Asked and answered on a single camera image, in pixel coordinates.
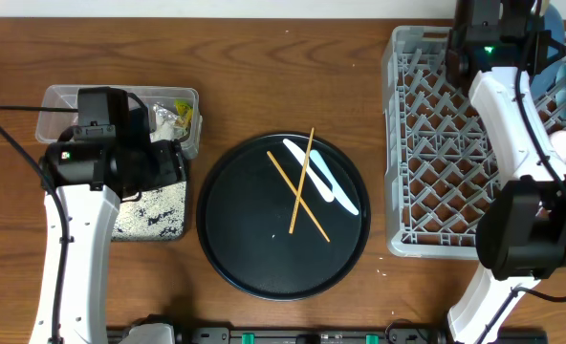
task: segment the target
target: white knife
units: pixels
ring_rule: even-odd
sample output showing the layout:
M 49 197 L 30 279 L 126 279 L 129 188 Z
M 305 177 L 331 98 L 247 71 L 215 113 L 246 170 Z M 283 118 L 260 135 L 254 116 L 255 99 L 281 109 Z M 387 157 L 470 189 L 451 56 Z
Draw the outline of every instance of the white knife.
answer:
M 283 139 L 283 143 L 287 146 L 290 152 L 292 152 L 295 159 L 298 160 L 298 162 L 300 162 L 300 165 L 304 164 L 305 154 L 302 151 L 302 149 L 300 149 L 300 147 L 298 147 L 295 143 L 291 142 L 288 139 Z M 319 191 L 319 193 L 321 194 L 321 197 L 323 197 L 323 200 L 325 200 L 325 202 L 327 203 L 333 201 L 334 194 L 332 193 L 332 190 L 330 190 L 328 185 L 326 185 L 321 180 L 321 178 L 317 174 L 315 174 L 315 171 L 313 171 L 313 169 L 310 166 L 307 167 L 306 173 L 309 175 L 309 177 L 311 177 L 311 181 L 313 181 L 313 184 L 317 188 L 317 191 Z
M 353 205 L 353 203 L 351 203 L 351 200 L 349 200 L 344 191 L 342 191 L 342 187 L 340 187 L 336 178 L 334 178 L 332 172 L 330 172 L 330 169 L 325 163 L 323 157 L 321 157 L 321 154 L 313 149 L 311 150 L 311 154 L 309 156 L 311 157 L 311 160 L 315 163 L 315 165 L 317 165 L 317 168 L 319 168 L 321 173 L 323 173 L 325 178 L 330 181 L 330 184 L 332 185 L 332 193 L 334 193 L 334 197 L 337 198 L 338 202 L 342 204 L 345 209 L 349 210 L 349 212 L 351 212 L 353 215 L 358 215 L 358 209 Z

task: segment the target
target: chopstick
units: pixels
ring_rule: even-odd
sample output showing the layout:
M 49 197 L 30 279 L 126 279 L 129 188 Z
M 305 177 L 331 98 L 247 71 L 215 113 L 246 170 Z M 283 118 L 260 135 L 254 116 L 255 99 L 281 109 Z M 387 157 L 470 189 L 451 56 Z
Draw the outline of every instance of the chopstick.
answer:
M 294 212 L 292 213 L 292 223 L 290 224 L 290 234 L 294 233 L 295 217 L 298 215 L 298 206 L 300 205 L 300 196 L 302 196 L 302 187 L 304 186 L 304 178 L 306 177 L 306 168 L 309 167 L 309 156 L 311 153 L 311 146 L 313 145 L 314 133 L 315 133 L 315 128 L 312 128 L 311 136 L 309 137 L 309 144 L 306 147 L 306 154 L 304 155 L 304 163 L 302 164 L 302 174 L 300 174 L 298 193 L 295 194 L 295 204 L 294 204 Z
M 287 177 L 287 175 L 285 174 L 285 171 L 283 171 L 283 168 L 281 168 L 281 165 L 279 164 L 279 162 L 274 158 L 274 156 L 272 155 L 272 153 L 270 151 L 266 152 L 266 154 L 268 154 L 268 157 L 271 158 L 272 163 L 274 163 L 274 167 L 276 167 L 276 169 L 281 174 L 281 177 L 283 177 L 283 179 L 285 180 L 287 185 L 290 187 L 292 192 L 297 196 L 298 192 L 295 190 L 294 184 Z M 323 230 L 323 228 L 319 224 L 319 221 L 317 220 L 315 215 L 313 215 L 313 212 L 311 211 L 311 209 L 309 209 L 309 206 L 306 205 L 306 203 L 304 202 L 304 200 L 302 198 L 300 198 L 300 204 L 302 204 L 302 206 L 304 207 L 304 210 L 306 210 L 307 214 L 309 214 L 309 217 L 311 217 L 311 220 L 313 220 L 313 222 L 315 223 L 315 226 L 317 226 L 317 228 L 319 228 L 321 235 L 323 235 L 325 240 L 329 243 L 330 238 L 328 238 L 328 234 L 325 233 L 325 230 Z

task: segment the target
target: black plate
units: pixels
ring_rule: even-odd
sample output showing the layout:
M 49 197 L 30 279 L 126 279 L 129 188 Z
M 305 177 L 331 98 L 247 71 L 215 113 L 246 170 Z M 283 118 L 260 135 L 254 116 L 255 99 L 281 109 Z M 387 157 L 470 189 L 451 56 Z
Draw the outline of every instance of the black plate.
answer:
M 283 139 L 306 151 L 308 137 L 274 134 L 242 143 L 215 164 L 198 201 L 197 226 L 208 260 L 234 287 L 266 299 L 296 300 L 329 289 L 351 270 L 368 239 L 370 205 L 351 161 L 315 138 L 313 149 L 321 153 L 359 215 L 337 200 L 326 203 L 307 175 L 302 198 L 331 243 L 302 206 L 294 234 L 289 234 L 295 195 L 266 154 L 271 151 L 297 185 L 302 166 Z M 311 167 L 330 185 L 312 162 Z

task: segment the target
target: wooden surface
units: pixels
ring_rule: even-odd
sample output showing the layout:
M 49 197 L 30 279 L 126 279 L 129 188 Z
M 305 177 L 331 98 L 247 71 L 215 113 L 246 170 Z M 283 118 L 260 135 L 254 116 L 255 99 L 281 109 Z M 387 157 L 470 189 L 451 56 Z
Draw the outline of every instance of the wooden surface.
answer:
M 439 321 L 477 263 L 403 259 L 385 245 L 380 59 L 392 30 L 408 24 L 425 21 L 1 18 L 0 104 L 39 105 L 52 84 L 182 86 L 200 94 L 204 128 L 190 170 L 189 232 L 178 242 L 111 245 L 107 323 L 124 326 L 152 312 L 188 327 L 383 329 L 400 317 Z M 44 152 L 34 139 L 36 114 L 0 121 L 33 157 Z M 370 239 L 353 271 L 325 293 L 260 300 L 208 263 L 193 216 L 198 191 L 209 168 L 242 140 L 312 126 L 360 171 L 372 207 Z M 0 342 L 30 337 L 45 230 L 37 177 L 0 137 Z M 538 289 L 566 293 L 566 269 Z M 526 296 L 506 324 L 541 326 L 563 343 L 566 304 Z

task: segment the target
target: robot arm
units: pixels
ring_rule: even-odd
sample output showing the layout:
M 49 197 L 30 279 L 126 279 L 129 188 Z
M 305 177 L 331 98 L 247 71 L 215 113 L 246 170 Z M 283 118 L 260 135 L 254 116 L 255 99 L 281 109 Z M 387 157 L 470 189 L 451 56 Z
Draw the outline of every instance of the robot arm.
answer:
M 470 103 L 487 128 L 499 167 L 501 185 L 528 175 L 536 181 L 550 181 L 552 178 L 548 171 L 537 163 L 539 157 L 519 113 L 513 89 L 515 74 L 514 67 L 499 67 L 493 68 L 491 72 L 479 72 L 470 87 Z M 548 152 L 551 157 L 551 165 L 563 179 L 566 175 L 566 163 L 555 153 L 549 142 L 531 101 L 529 77 L 525 72 L 521 76 L 521 89 L 525 95 L 523 104 L 533 130 L 540 140 L 543 151 Z M 532 289 L 539 282 L 532 275 L 509 277 L 498 281 L 490 269 L 479 263 L 466 293 L 448 312 L 447 322 L 453 339 L 461 343 L 477 343 L 487 324 L 511 295 L 511 290 L 516 287 Z M 520 292 L 519 297 L 513 298 L 503 310 L 489 329 L 484 342 L 490 343 L 497 339 L 500 326 L 523 294 Z
M 500 3 L 503 15 L 498 17 Z M 530 74 L 552 61 L 550 32 L 533 44 L 529 73 L 522 72 L 515 91 L 516 66 L 530 40 L 528 14 L 533 0 L 460 0 L 449 34 L 447 79 L 461 87 L 483 121 L 499 167 L 501 194 L 476 229 L 479 267 L 460 302 L 447 315 L 456 342 L 482 344 L 497 339 L 499 327 L 522 291 L 530 290 L 555 269 L 566 267 L 566 202 L 541 163 L 519 106 L 525 110 L 537 145 L 566 184 L 566 163 L 557 155 L 530 95 Z M 561 46 L 557 56 L 565 55 Z M 540 207 L 548 219 L 538 219 Z
M 112 88 L 79 90 L 74 140 L 50 144 L 39 162 L 62 203 L 69 244 L 65 273 L 58 276 L 60 214 L 53 196 L 46 195 L 47 251 L 31 344 L 57 338 L 67 344 L 107 343 L 109 246 L 120 199 L 186 180 L 178 143 L 152 143 L 146 107 L 129 110 L 128 97 L 136 98 Z M 58 284 L 59 309 L 54 306 Z M 57 338 L 52 338 L 53 312 L 59 312 Z M 174 338 L 168 324 L 145 324 L 134 328 L 124 343 L 171 344 Z

